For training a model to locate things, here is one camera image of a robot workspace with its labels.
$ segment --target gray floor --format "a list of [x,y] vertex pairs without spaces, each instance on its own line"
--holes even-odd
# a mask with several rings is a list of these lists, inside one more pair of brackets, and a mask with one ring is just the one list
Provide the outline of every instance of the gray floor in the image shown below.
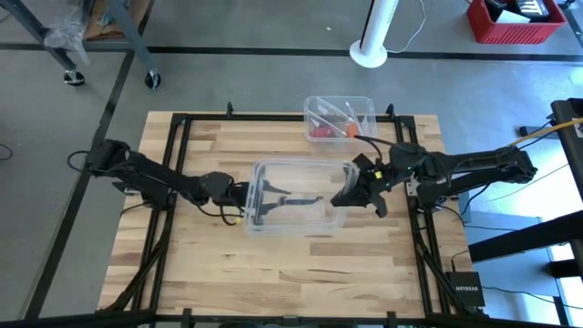
[[[27,3],[42,11],[38,0]],[[286,4],[157,1],[144,37],[150,45],[163,46],[343,49],[359,37],[368,6],[348,0]],[[425,5],[427,26],[411,51],[579,54],[582,50],[568,27],[541,46],[479,45],[468,34],[463,0],[425,0]],[[400,47],[408,38],[419,15],[415,1],[402,1],[398,10],[394,26],[399,28],[392,28],[387,37],[390,48]],[[0,42],[31,42],[21,32],[8,20],[0,26]],[[87,148],[122,58],[122,54],[90,54],[90,66],[81,67],[87,85],[74,89],[62,84],[62,69],[47,54],[0,51],[0,142],[15,151],[13,159],[0,162],[4,246],[0,321],[21,314],[76,178],[65,165],[66,155]],[[583,91],[580,65],[390,59],[383,67],[366,70],[345,57],[155,55],[154,59],[163,74],[162,87],[146,90],[144,67],[134,61],[109,138],[136,147],[150,110],[224,111],[232,101],[237,111],[301,111],[302,101],[310,95],[359,95],[370,97],[379,112],[394,103],[401,114],[438,115],[447,150],[467,152],[513,141],[516,127],[545,122],[551,101],[580,96]],[[542,173],[566,162],[554,141],[541,141],[531,151]],[[570,179],[568,170],[559,174],[555,178]],[[524,192],[548,194],[548,188],[555,188],[543,181],[538,185],[543,187],[534,185]],[[482,200],[516,188],[493,186]],[[554,194],[572,194],[561,191]],[[575,201],[569,196],[562,199],[569,204]],[[476,200],[472,210],[556,215],[544,201],[512,206],[513,201]],[[43,315],[95,309],[122,203],[110,180],[90,182]],[[580,200],[570,206],[580,206]],[[517,318],[517,312],[505,310],[516,306],[515,296],[488,292],[486,298],[492,315]]]

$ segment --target red plastic basket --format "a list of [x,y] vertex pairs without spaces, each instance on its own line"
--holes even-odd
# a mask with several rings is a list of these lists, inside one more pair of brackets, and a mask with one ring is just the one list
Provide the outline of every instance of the red plastic basket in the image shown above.
[[482,44],[535,45],[547,40],[566,22],[554,0],[543,0],[550,13],[547,23],[497,24],[492,22],[484,0],[474,0],[467,9],[467,18],[476,41]]

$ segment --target wooden table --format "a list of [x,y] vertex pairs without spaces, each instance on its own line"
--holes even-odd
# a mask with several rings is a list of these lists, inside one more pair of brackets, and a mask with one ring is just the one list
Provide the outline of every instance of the wooden table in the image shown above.
[[[158,162],[172,114],[148,115],[139,151]],[[420,144],[443,151],[437,117],[415,116],[415,120]],[[380,138],[395,141],[394,124],[379,123],[378,128]],[[375,155],[365,143],[362,151]],[[195,121],[184,174],[219,170],[244,181],[249,180],[256,160],[290,156],[352,160],[354,154],[312,152],[303,136],[303,122]],[[423,318],[404,185],[384,197],[389,209],[384,219],[376,217],[372,206],[354,208],[339,233],[301,238],[251,238],[242,224],[226,226],[179,198],[158,314],[181,314],[183,308],[191,308],[200,315],[382,318],[394,311],[399,318]],[[141,201],[128,197],[126,207]],[[447,205],[457,210],[457,203]],[[213,207],[205,209],[217,213]],[[150,209],[138,208],[121,217],[100,308],[113,302],[138,271],[149,214]],[[467,249],[465,233],[454,213],[443,210],[434,217],[447,271],[452,256]],[[455,264],[460,271],[472,270],[467,253],[457,256]],[[427,271],[438,311],[435,279]],[[151,281],[150,277],[145,299]]]

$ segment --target small clear plastic bin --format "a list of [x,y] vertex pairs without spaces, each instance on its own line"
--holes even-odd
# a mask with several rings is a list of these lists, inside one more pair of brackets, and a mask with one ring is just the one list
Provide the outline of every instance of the small clear plastic bin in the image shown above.
[[265,159],[251,174],[245,226],[250,235],[322,234],[339,230],[347,208],[332,197],[351,188],[358,169],[351,162]]
[[354,135],[377,136],[374,104],[367,97],[307,97],[303,115],[305,136],[316,146],[360,145]]

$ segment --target plastic storage bin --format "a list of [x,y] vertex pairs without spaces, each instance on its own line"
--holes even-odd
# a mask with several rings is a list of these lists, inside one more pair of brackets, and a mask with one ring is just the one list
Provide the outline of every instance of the plastic storage bin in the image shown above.
[[307,97],[303,102],[305,136],[310,142],[361,142],[354,135],[376,137],[373,101],[367,97]]
[[544,3],[550,13],[548,23],[497,24],[490,19],[484,0],[472,1],[466,14],[478,43],[534,45],[545,42],[566,22],[555,0],[544,0]]
[[358,169],[351,162],[265,159],[255,163],[245,206],[250,235],[322,234],[340,229],[347,208],[330,200],[351,188]]

